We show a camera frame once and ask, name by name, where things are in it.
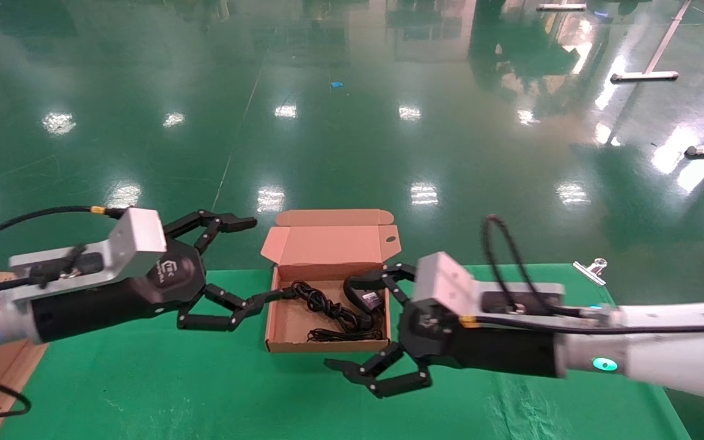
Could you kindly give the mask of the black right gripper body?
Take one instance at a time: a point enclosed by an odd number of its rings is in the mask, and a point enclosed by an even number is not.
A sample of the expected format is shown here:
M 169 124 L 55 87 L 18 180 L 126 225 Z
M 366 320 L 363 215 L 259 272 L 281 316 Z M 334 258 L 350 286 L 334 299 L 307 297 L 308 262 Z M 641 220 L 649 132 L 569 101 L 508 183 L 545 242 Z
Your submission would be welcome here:
M 425 312 L 411 301 L 403 305 L 398 342 L 420 367 L 447 367 L 563 378 L 558 337 L 530 329 L 465 328 L 446 309 Z

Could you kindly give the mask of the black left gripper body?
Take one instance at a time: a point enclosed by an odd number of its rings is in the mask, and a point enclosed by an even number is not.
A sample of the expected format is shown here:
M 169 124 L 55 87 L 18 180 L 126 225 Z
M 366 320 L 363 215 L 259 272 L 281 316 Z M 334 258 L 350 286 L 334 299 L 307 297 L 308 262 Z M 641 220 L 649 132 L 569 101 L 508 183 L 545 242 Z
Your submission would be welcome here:
M 37 339 L 48 343 L 194 304 L 206 286 L 199 251 L 168 240 L 145 276 L 31 301 Z

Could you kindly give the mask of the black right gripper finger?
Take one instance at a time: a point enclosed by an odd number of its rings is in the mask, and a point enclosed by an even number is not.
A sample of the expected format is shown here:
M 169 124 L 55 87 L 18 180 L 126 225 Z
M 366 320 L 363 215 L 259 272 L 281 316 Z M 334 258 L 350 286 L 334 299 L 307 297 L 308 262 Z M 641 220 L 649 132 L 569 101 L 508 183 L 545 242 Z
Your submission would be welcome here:
M 433 342 L 391 342 L 364 363 L 327 358 L 324 366 L 340 372 L 347 381 L 364 386 L 372 395 L 381 399 L 430 387 L 433 380 L 428 370 L 431 364 L 428 357 L 433 350 Z M 408 356 L 414 362 L 414 372 L 380 378 L 403 356 Z
M 405 263 L 397 263 L 360 276 L 350 276 L 344 281 L 344 287 L 354 290 L 366 290 L 367 292 L 387 290 L 399 304 L 405 306 L 409 298 L 398 284 L 404 279 L 414 282 L 416 279 L 416 267 Z

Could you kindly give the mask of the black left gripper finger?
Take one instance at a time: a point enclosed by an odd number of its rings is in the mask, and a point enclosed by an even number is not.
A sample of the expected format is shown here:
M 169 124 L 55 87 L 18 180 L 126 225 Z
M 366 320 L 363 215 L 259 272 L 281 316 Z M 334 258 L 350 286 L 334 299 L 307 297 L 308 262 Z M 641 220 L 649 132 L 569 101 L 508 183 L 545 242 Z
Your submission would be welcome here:
M 212 301 L 232 314 L 229 317 L 218 317 L 217 315 L 191 313 L 200 297 Z M 232 332 L 246 318 L 259 315 L 265 304 L 294 298 L 296 298 L 296 293 L 293 288 L 280 288 L 243 299 L 215 284 L 207 284 L 192 301 L 178 308 L 177 328 L 180 331 Z
M 257 218 L 239 218 L 232 213 L 215 214 L 205 210 L 190 212 L 164 226 L 167 252 L 180 254 L 193 252 L 202 255 L 220 233 L 242 232 L 256 227 L 257 223 Z M 192 245 L 179 240 L 179 237 L 195 229 L 203 229 L 203 232 Z

